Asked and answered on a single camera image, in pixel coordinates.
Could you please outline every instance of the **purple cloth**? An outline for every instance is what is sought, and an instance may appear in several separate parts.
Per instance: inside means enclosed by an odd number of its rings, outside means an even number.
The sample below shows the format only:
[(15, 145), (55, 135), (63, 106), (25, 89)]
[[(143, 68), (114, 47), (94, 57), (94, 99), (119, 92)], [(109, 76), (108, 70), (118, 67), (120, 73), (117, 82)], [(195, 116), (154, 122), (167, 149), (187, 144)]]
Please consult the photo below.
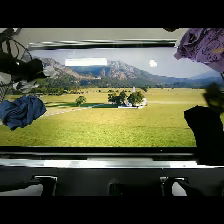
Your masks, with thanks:
[(201, 62), (224, 72), (224, 28), (191, 28), (183, 36), (174, 57)]
[(32, 124), (46, 112), (43, 102), (35, 96), (23, 96), (13, 102), (4, 100), (0, 104), (0, 119), (12, 131)]

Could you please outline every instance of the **black frame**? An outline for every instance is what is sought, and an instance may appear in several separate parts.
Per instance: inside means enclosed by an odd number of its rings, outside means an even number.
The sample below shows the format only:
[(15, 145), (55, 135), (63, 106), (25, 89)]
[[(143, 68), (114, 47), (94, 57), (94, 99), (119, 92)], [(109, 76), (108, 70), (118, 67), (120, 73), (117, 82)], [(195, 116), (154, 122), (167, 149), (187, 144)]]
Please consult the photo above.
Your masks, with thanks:
[[(31, 43), (28, 50), (174, 47), (176, 40), (84, 40)], [(196, 147), (7, 147), (0, 158), (86, 159), (87, 157), (150, 157), (155, 160), (193, 160)]]

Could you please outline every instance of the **meadow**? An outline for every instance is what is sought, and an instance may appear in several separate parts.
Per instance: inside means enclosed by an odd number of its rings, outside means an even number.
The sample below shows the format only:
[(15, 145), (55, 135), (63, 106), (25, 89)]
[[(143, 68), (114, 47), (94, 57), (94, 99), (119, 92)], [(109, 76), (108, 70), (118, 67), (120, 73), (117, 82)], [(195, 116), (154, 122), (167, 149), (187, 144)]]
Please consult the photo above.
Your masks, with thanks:
[(1, 125), (0, 145), (196, 146), (184, 111), (196, 105), (206, 106), (204, 90), (149, 89), (144, 93), (148, 105), (143, 109), (116, 108), (108, 103), (108, 90), (88, 89), (88, 93), (82, 94), (87, 102), (81, 107), (74, 103), (79, 94), (42, 96), (47, 108), (45, 115), (15, 131)]

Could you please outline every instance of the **blue cloth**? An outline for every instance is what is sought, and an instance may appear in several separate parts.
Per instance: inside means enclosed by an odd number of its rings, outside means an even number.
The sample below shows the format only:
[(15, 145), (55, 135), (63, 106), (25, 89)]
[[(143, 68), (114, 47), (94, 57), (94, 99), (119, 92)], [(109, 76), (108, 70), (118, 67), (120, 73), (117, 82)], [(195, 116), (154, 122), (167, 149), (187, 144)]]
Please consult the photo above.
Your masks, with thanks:
[(44, 103), (35, 96), (23, 96), (14, 102), (4, 100), (0, 104), (0, 119), (12, 131), (32, 124), (46, 112)]

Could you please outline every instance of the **mountain range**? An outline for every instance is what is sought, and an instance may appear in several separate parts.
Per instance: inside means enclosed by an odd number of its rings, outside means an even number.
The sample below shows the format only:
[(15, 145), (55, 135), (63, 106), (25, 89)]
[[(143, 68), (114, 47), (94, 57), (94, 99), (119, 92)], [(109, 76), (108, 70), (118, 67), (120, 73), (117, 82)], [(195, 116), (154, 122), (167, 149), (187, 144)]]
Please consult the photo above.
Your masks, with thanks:
[(122, 83), (126, 85), (173, 85), (181, 83), (181, 87), (206, 86), (212, 82), (223, 85), (221, 75), (216, 71), (209, 71), (191, 78), (175, 78), (153, 75), (147, 71), (128, 65), (120, 60), (108, 60), (107, 66), (64, 66), (52, 58), (39, 58), (43, 62), (46, 74), (53, 79), (70, 75), (76, 82), (97, 85), (102, 80), (106, 82)]

